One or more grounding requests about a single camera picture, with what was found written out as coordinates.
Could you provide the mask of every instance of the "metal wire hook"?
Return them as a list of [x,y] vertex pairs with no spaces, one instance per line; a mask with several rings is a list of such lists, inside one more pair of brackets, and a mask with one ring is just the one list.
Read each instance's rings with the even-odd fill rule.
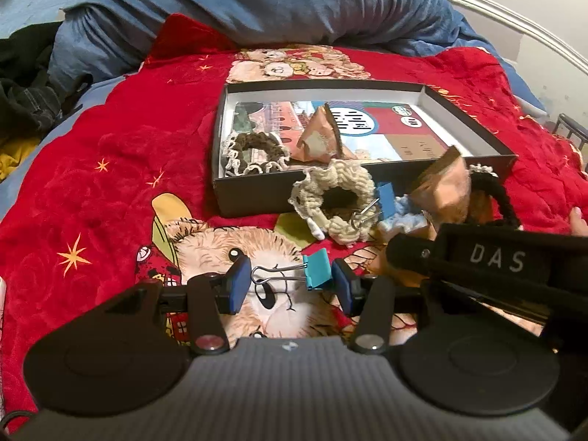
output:
[[251,269],[251,282],[254,283],[255,285],[263,285],[266,282],[270,282],[272,280],[302,280],[305,281],[306,277],[268,277],[266,279],[262,279],[262,280],[255,280],[254,279],[254,273],[256,270],[264,270],[266,272],[270,272],[270,273],[276,273],[276,272],[284,272],[285,270],[300,270],[300,269],[305,269],[306,267],[308,267],[308,263],[301,263],[300,265],[291,265],[290,267],[277,267],[275,269],[267,269],[266,267],[261,267],[260,265],[254,267],[253,269]]
[[371,202],[370,202],[370,203],[369,203],[367,206],[365,206],[365,207],[364,207],[364,208],[361,210],[361,212],[358,212],[357,210],[354,210],[354,211],[351,213],[351,219],[349,220],[349,223],[351,224],[352,228],[354,228],[354,230],[359,230],[359,229],[361,228],[361,226],[362,226],[364,223],[366,223],[366,222],[367,222],[367,221],[369,221],[370,219],[373,219],[374,217],[377,217],[378,215],[380,215],[380,214],[381,214],[381,210],[380,210],[380,212],[376,212],[376,213],[375,213],[374,215],[372,215],[372,216],[367,216],[367,217],[365,217],[365,218],[362,218],[362,219],[360,218],[359,227],[357,227],[357,226],[355,225],[355,219],[356,219],[356,218],[358,218],[358,217],[360,217],[360,216],[363,216],[363,215],[364,215],[364,214],[365,214],[365,213],[366,213],[368,210],[370,210],[370,209],[371,209],[371,208],[372,208],[372,207],[373,207],[373,206],[374,206],[376,203],[378,203],[378,202],[379,202],[379,200],[380,200],[380,198],[379,198],[379,197],[378,197],[378,198],[375,198],[375,199],[374,199],[374,200],[372,200],[372,201],[371,201]]

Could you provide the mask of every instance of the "cartoon bear print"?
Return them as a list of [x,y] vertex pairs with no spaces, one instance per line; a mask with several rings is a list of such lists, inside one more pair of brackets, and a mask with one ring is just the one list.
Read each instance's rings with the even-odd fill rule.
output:
[[242,50],[233,62],[227,82],[287,78],[369,79],[370,74],[332,46],[293,44],[279,49]]
[[[225,273],[231,257],[243,253],[252,267],[280,268],[302,263],[299,249],[269,229],[258,227],[208,227],[205,223],[181,218],[165,224],[168,239],[178,256],[182,281],[207,272]],[[301,277],[302,270],[282,272]],[[279,276],[259,270],[258,278]],[[319,291],[308,291],[304,281],[273,280],[251,283],[237,315],[221,315],[231,346],[238,338],[313,337],[338,335],[333,307]]]

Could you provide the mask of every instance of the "metal screw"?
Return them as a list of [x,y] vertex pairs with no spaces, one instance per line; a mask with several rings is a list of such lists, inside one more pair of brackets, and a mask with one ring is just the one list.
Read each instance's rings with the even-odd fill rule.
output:
[[201,350],[206,350],[207,352],[213,352],[214,350],[218,350],[222,348],[225,344],[225,341],[217,335],[200,335],[196,339],[196,346],[198,346]]
[[365,350],[377,350],[384,345],[384,340],[378,335],[365,334],[355,338],[355,344]]

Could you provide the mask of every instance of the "black box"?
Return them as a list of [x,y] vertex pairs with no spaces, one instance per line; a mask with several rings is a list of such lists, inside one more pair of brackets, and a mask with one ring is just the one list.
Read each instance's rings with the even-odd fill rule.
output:
[[[510,173],[516,156],[492,133],[464,113],[460,108],[425,85],[374,80],[299,79],[271,82],[253,82],[225,85],[220,97],[214,141],[212,145],[212,185],[220,213],[226,218],[265,213],[293,212],[288,198],[295,182],[305,178],[302,171],[284,171],[268,174],[248,174],[224,177],[221,166],[223,120],[230,106],[238,102],[273,102],[313,100],[321,101],[384,101],[414,104],[427,115],[429,121],[442,126],[444,131],[463,144],[476,148],[466,163],[492,166],[500,180]],[[418,175],[434,159],[401,160],[395,162],[366,163],[364,167],[374,182],[391,182],[396,194],[405,194]],[[325,193],[324,207],[343,207],[352,195],[333,189]]]

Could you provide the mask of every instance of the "brown crocheted scrunchie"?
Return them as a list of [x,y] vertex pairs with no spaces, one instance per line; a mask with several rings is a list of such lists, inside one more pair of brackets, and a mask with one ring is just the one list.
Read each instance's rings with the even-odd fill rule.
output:
[[[243,156],[243,151],[259,149],[264,151],[267,162],[248,163]],[[239,133],[232,135],[225,143],[223,155],[227,158],[226,175],[240,176],[250,172],[263,174],[266,172],[280,172],[287,168],[286,162],[290,159],[290,153],[274,134],[266,133]]]

